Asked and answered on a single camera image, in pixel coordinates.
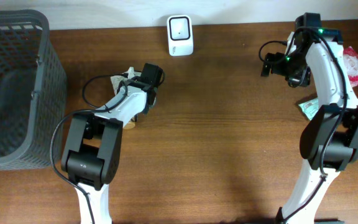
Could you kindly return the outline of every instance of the white wall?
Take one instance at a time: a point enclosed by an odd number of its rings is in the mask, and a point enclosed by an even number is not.
[[[164,26],[173,14],[193,24],[294,21],[305,12],[358,19],[358,0],[0,0],[0,10],[16,9],[44,13],[51,29]]]

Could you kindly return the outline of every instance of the plastic bin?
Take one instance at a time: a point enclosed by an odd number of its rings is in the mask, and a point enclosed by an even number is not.
[[[50,165],[49,144],[63,117],[67,78],[34,10],[0,11],[0,170]],[[62,131],[54,155],[60,157]]]

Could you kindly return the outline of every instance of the gray bin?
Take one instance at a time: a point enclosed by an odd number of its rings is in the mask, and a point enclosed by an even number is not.
[[[34,10],[0,11],[0,170],[50,165],[49,144],[63,117],[67,78]],[[60,157],[62,131],[54,150]]]

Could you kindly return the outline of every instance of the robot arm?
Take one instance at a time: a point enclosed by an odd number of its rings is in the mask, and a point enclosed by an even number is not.
[[[280,208],[276,217],[276,223],[280,224],[313,224],[329,185],[348,163],[358,158],[358,99],[344,66],[341,33],[321,28],[319,14],[306,13],[296,20],[295,27],[301,32],[297,30],[290,34],[287,54],[267,54],[261,75],[266,77],[271,71],[285,76],[290,86],[297,87],[308,86],[313,73],[320,109],[301,135],[303,163],[300,176],[289,201]],[[334,63],[328,47],[309,31],[311,29],[326,39],[339,67]],[[322,148],[344,105],[345,93],[339,69],[344,73],[348,96],[341,120],[347,131],[334,133],[323,157],[323,169],[327,176],[322,177],[319,170]]]
[[[108,207],[109,184],[116,175],[121,151],[122,127],[138,113],[147,114],[153,107],[157,88],[163,75],[161,68],[145,64],[139,77],[126,80],[116,96],[99,110],[103,113],[74,115],[62,156],[62,170],[70,181],[80,186],[90,202],[94,222],[112,223]],[[100,147],[84,143],[84,139],[100,139]],[[76,189],[80,202],[81,223],[92,223],[84,193]]]

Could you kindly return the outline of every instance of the wooden tabletop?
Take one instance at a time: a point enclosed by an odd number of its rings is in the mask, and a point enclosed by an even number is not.
[[[323,24],[341,29],[344,46],[358,53],[358,21]],[[68,76],[66,112],[86,108],[81,87],[93,76],[141,70],[145,62],[167,73],[157,105],[124,131],[109,190],[115,223],[230,223],[276,215],[301,167],[298,145],[308,120],[297,104],[315,98],[316,89],[313,82],[290,88],[281,76],[260,77],[257,52],[293,28],[293,22],[194,26],[195,51],[186,57],[169,56],[165,27],[51,32]],[[105,103],[113,96],[110,81],[95,81],[87,95]],[[316,217],[358,223],[358,161],[334,181]],[[51,168],[0,171],[0,223],[79,222],[75,190]]]

